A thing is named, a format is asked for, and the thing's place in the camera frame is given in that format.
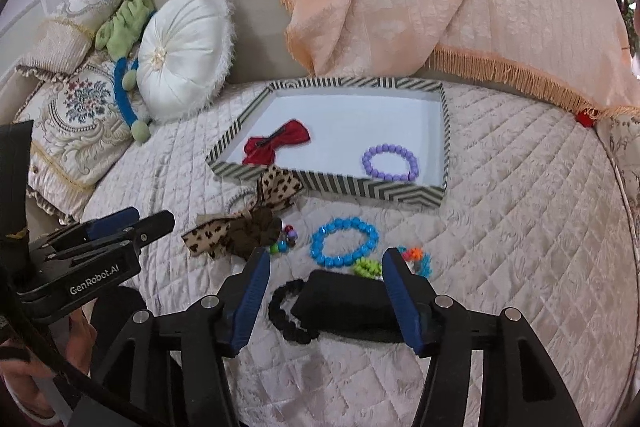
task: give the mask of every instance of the white satin cushion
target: white satin cushion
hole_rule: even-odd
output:
[[[234,30],[227,0],[168,0],[151,18],[138,52],[138,89],[153,120],[191,116],[228,75]]]

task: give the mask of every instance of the black scrunchie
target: black scrunchie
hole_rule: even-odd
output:
[[[318,330],[299,328],[294,321],[289,320],[286,312],[281,308],[284,299],[288,296],[299,295],[304,286],[305,282],[302,279],[289,281],[273,292],[273,298],[269,303],[269,320],[282,333],[286,341],[298,344],[310,344],[320,335]]]

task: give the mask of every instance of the blue beaded bracelet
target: blue beaded bracelet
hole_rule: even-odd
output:
[[[356,250],[346,255],[324,255],[322,253],[322,249],[324,248],[324,238],[338,230],[348,229],[360,230],[362,233],[367,235],[368,239],[359,248],[356,248]],[[376,227],[361,221],[359,217],[351,217],[348,219],[338,218],[327,223],[324,227],[320,227],[318,231],[311,236],[311,249],[309,253],[316,263],[326,268],[351,266],[361,257],[369,255],[371,250],[378,245],[379,239],[380,236],[378,235]]]

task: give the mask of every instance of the peach blanket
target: peach blanket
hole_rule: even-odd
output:
[[[311,74],[403,76],[428,67],[595,118],[640,116],[615,0],[282,0]]]

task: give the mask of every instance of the leopard print fabric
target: leopard print fabric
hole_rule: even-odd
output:
[[[195,229],[182,235],[191,255],[196,256],[209,252],[212,257],[224,255],[228,243],[226,234],[230,224],[239,217],[247,217],[250,211],[260,206],[270,208],[273,213],[291,206],[291,200],[300,190],[302,183],[291,171],[283,170],[275,165],[270,166],[256,183],[257,198],[255,205],[251,205],[240,212],[226,216],[216,214],[208,216],[210,219],[198,225]]]

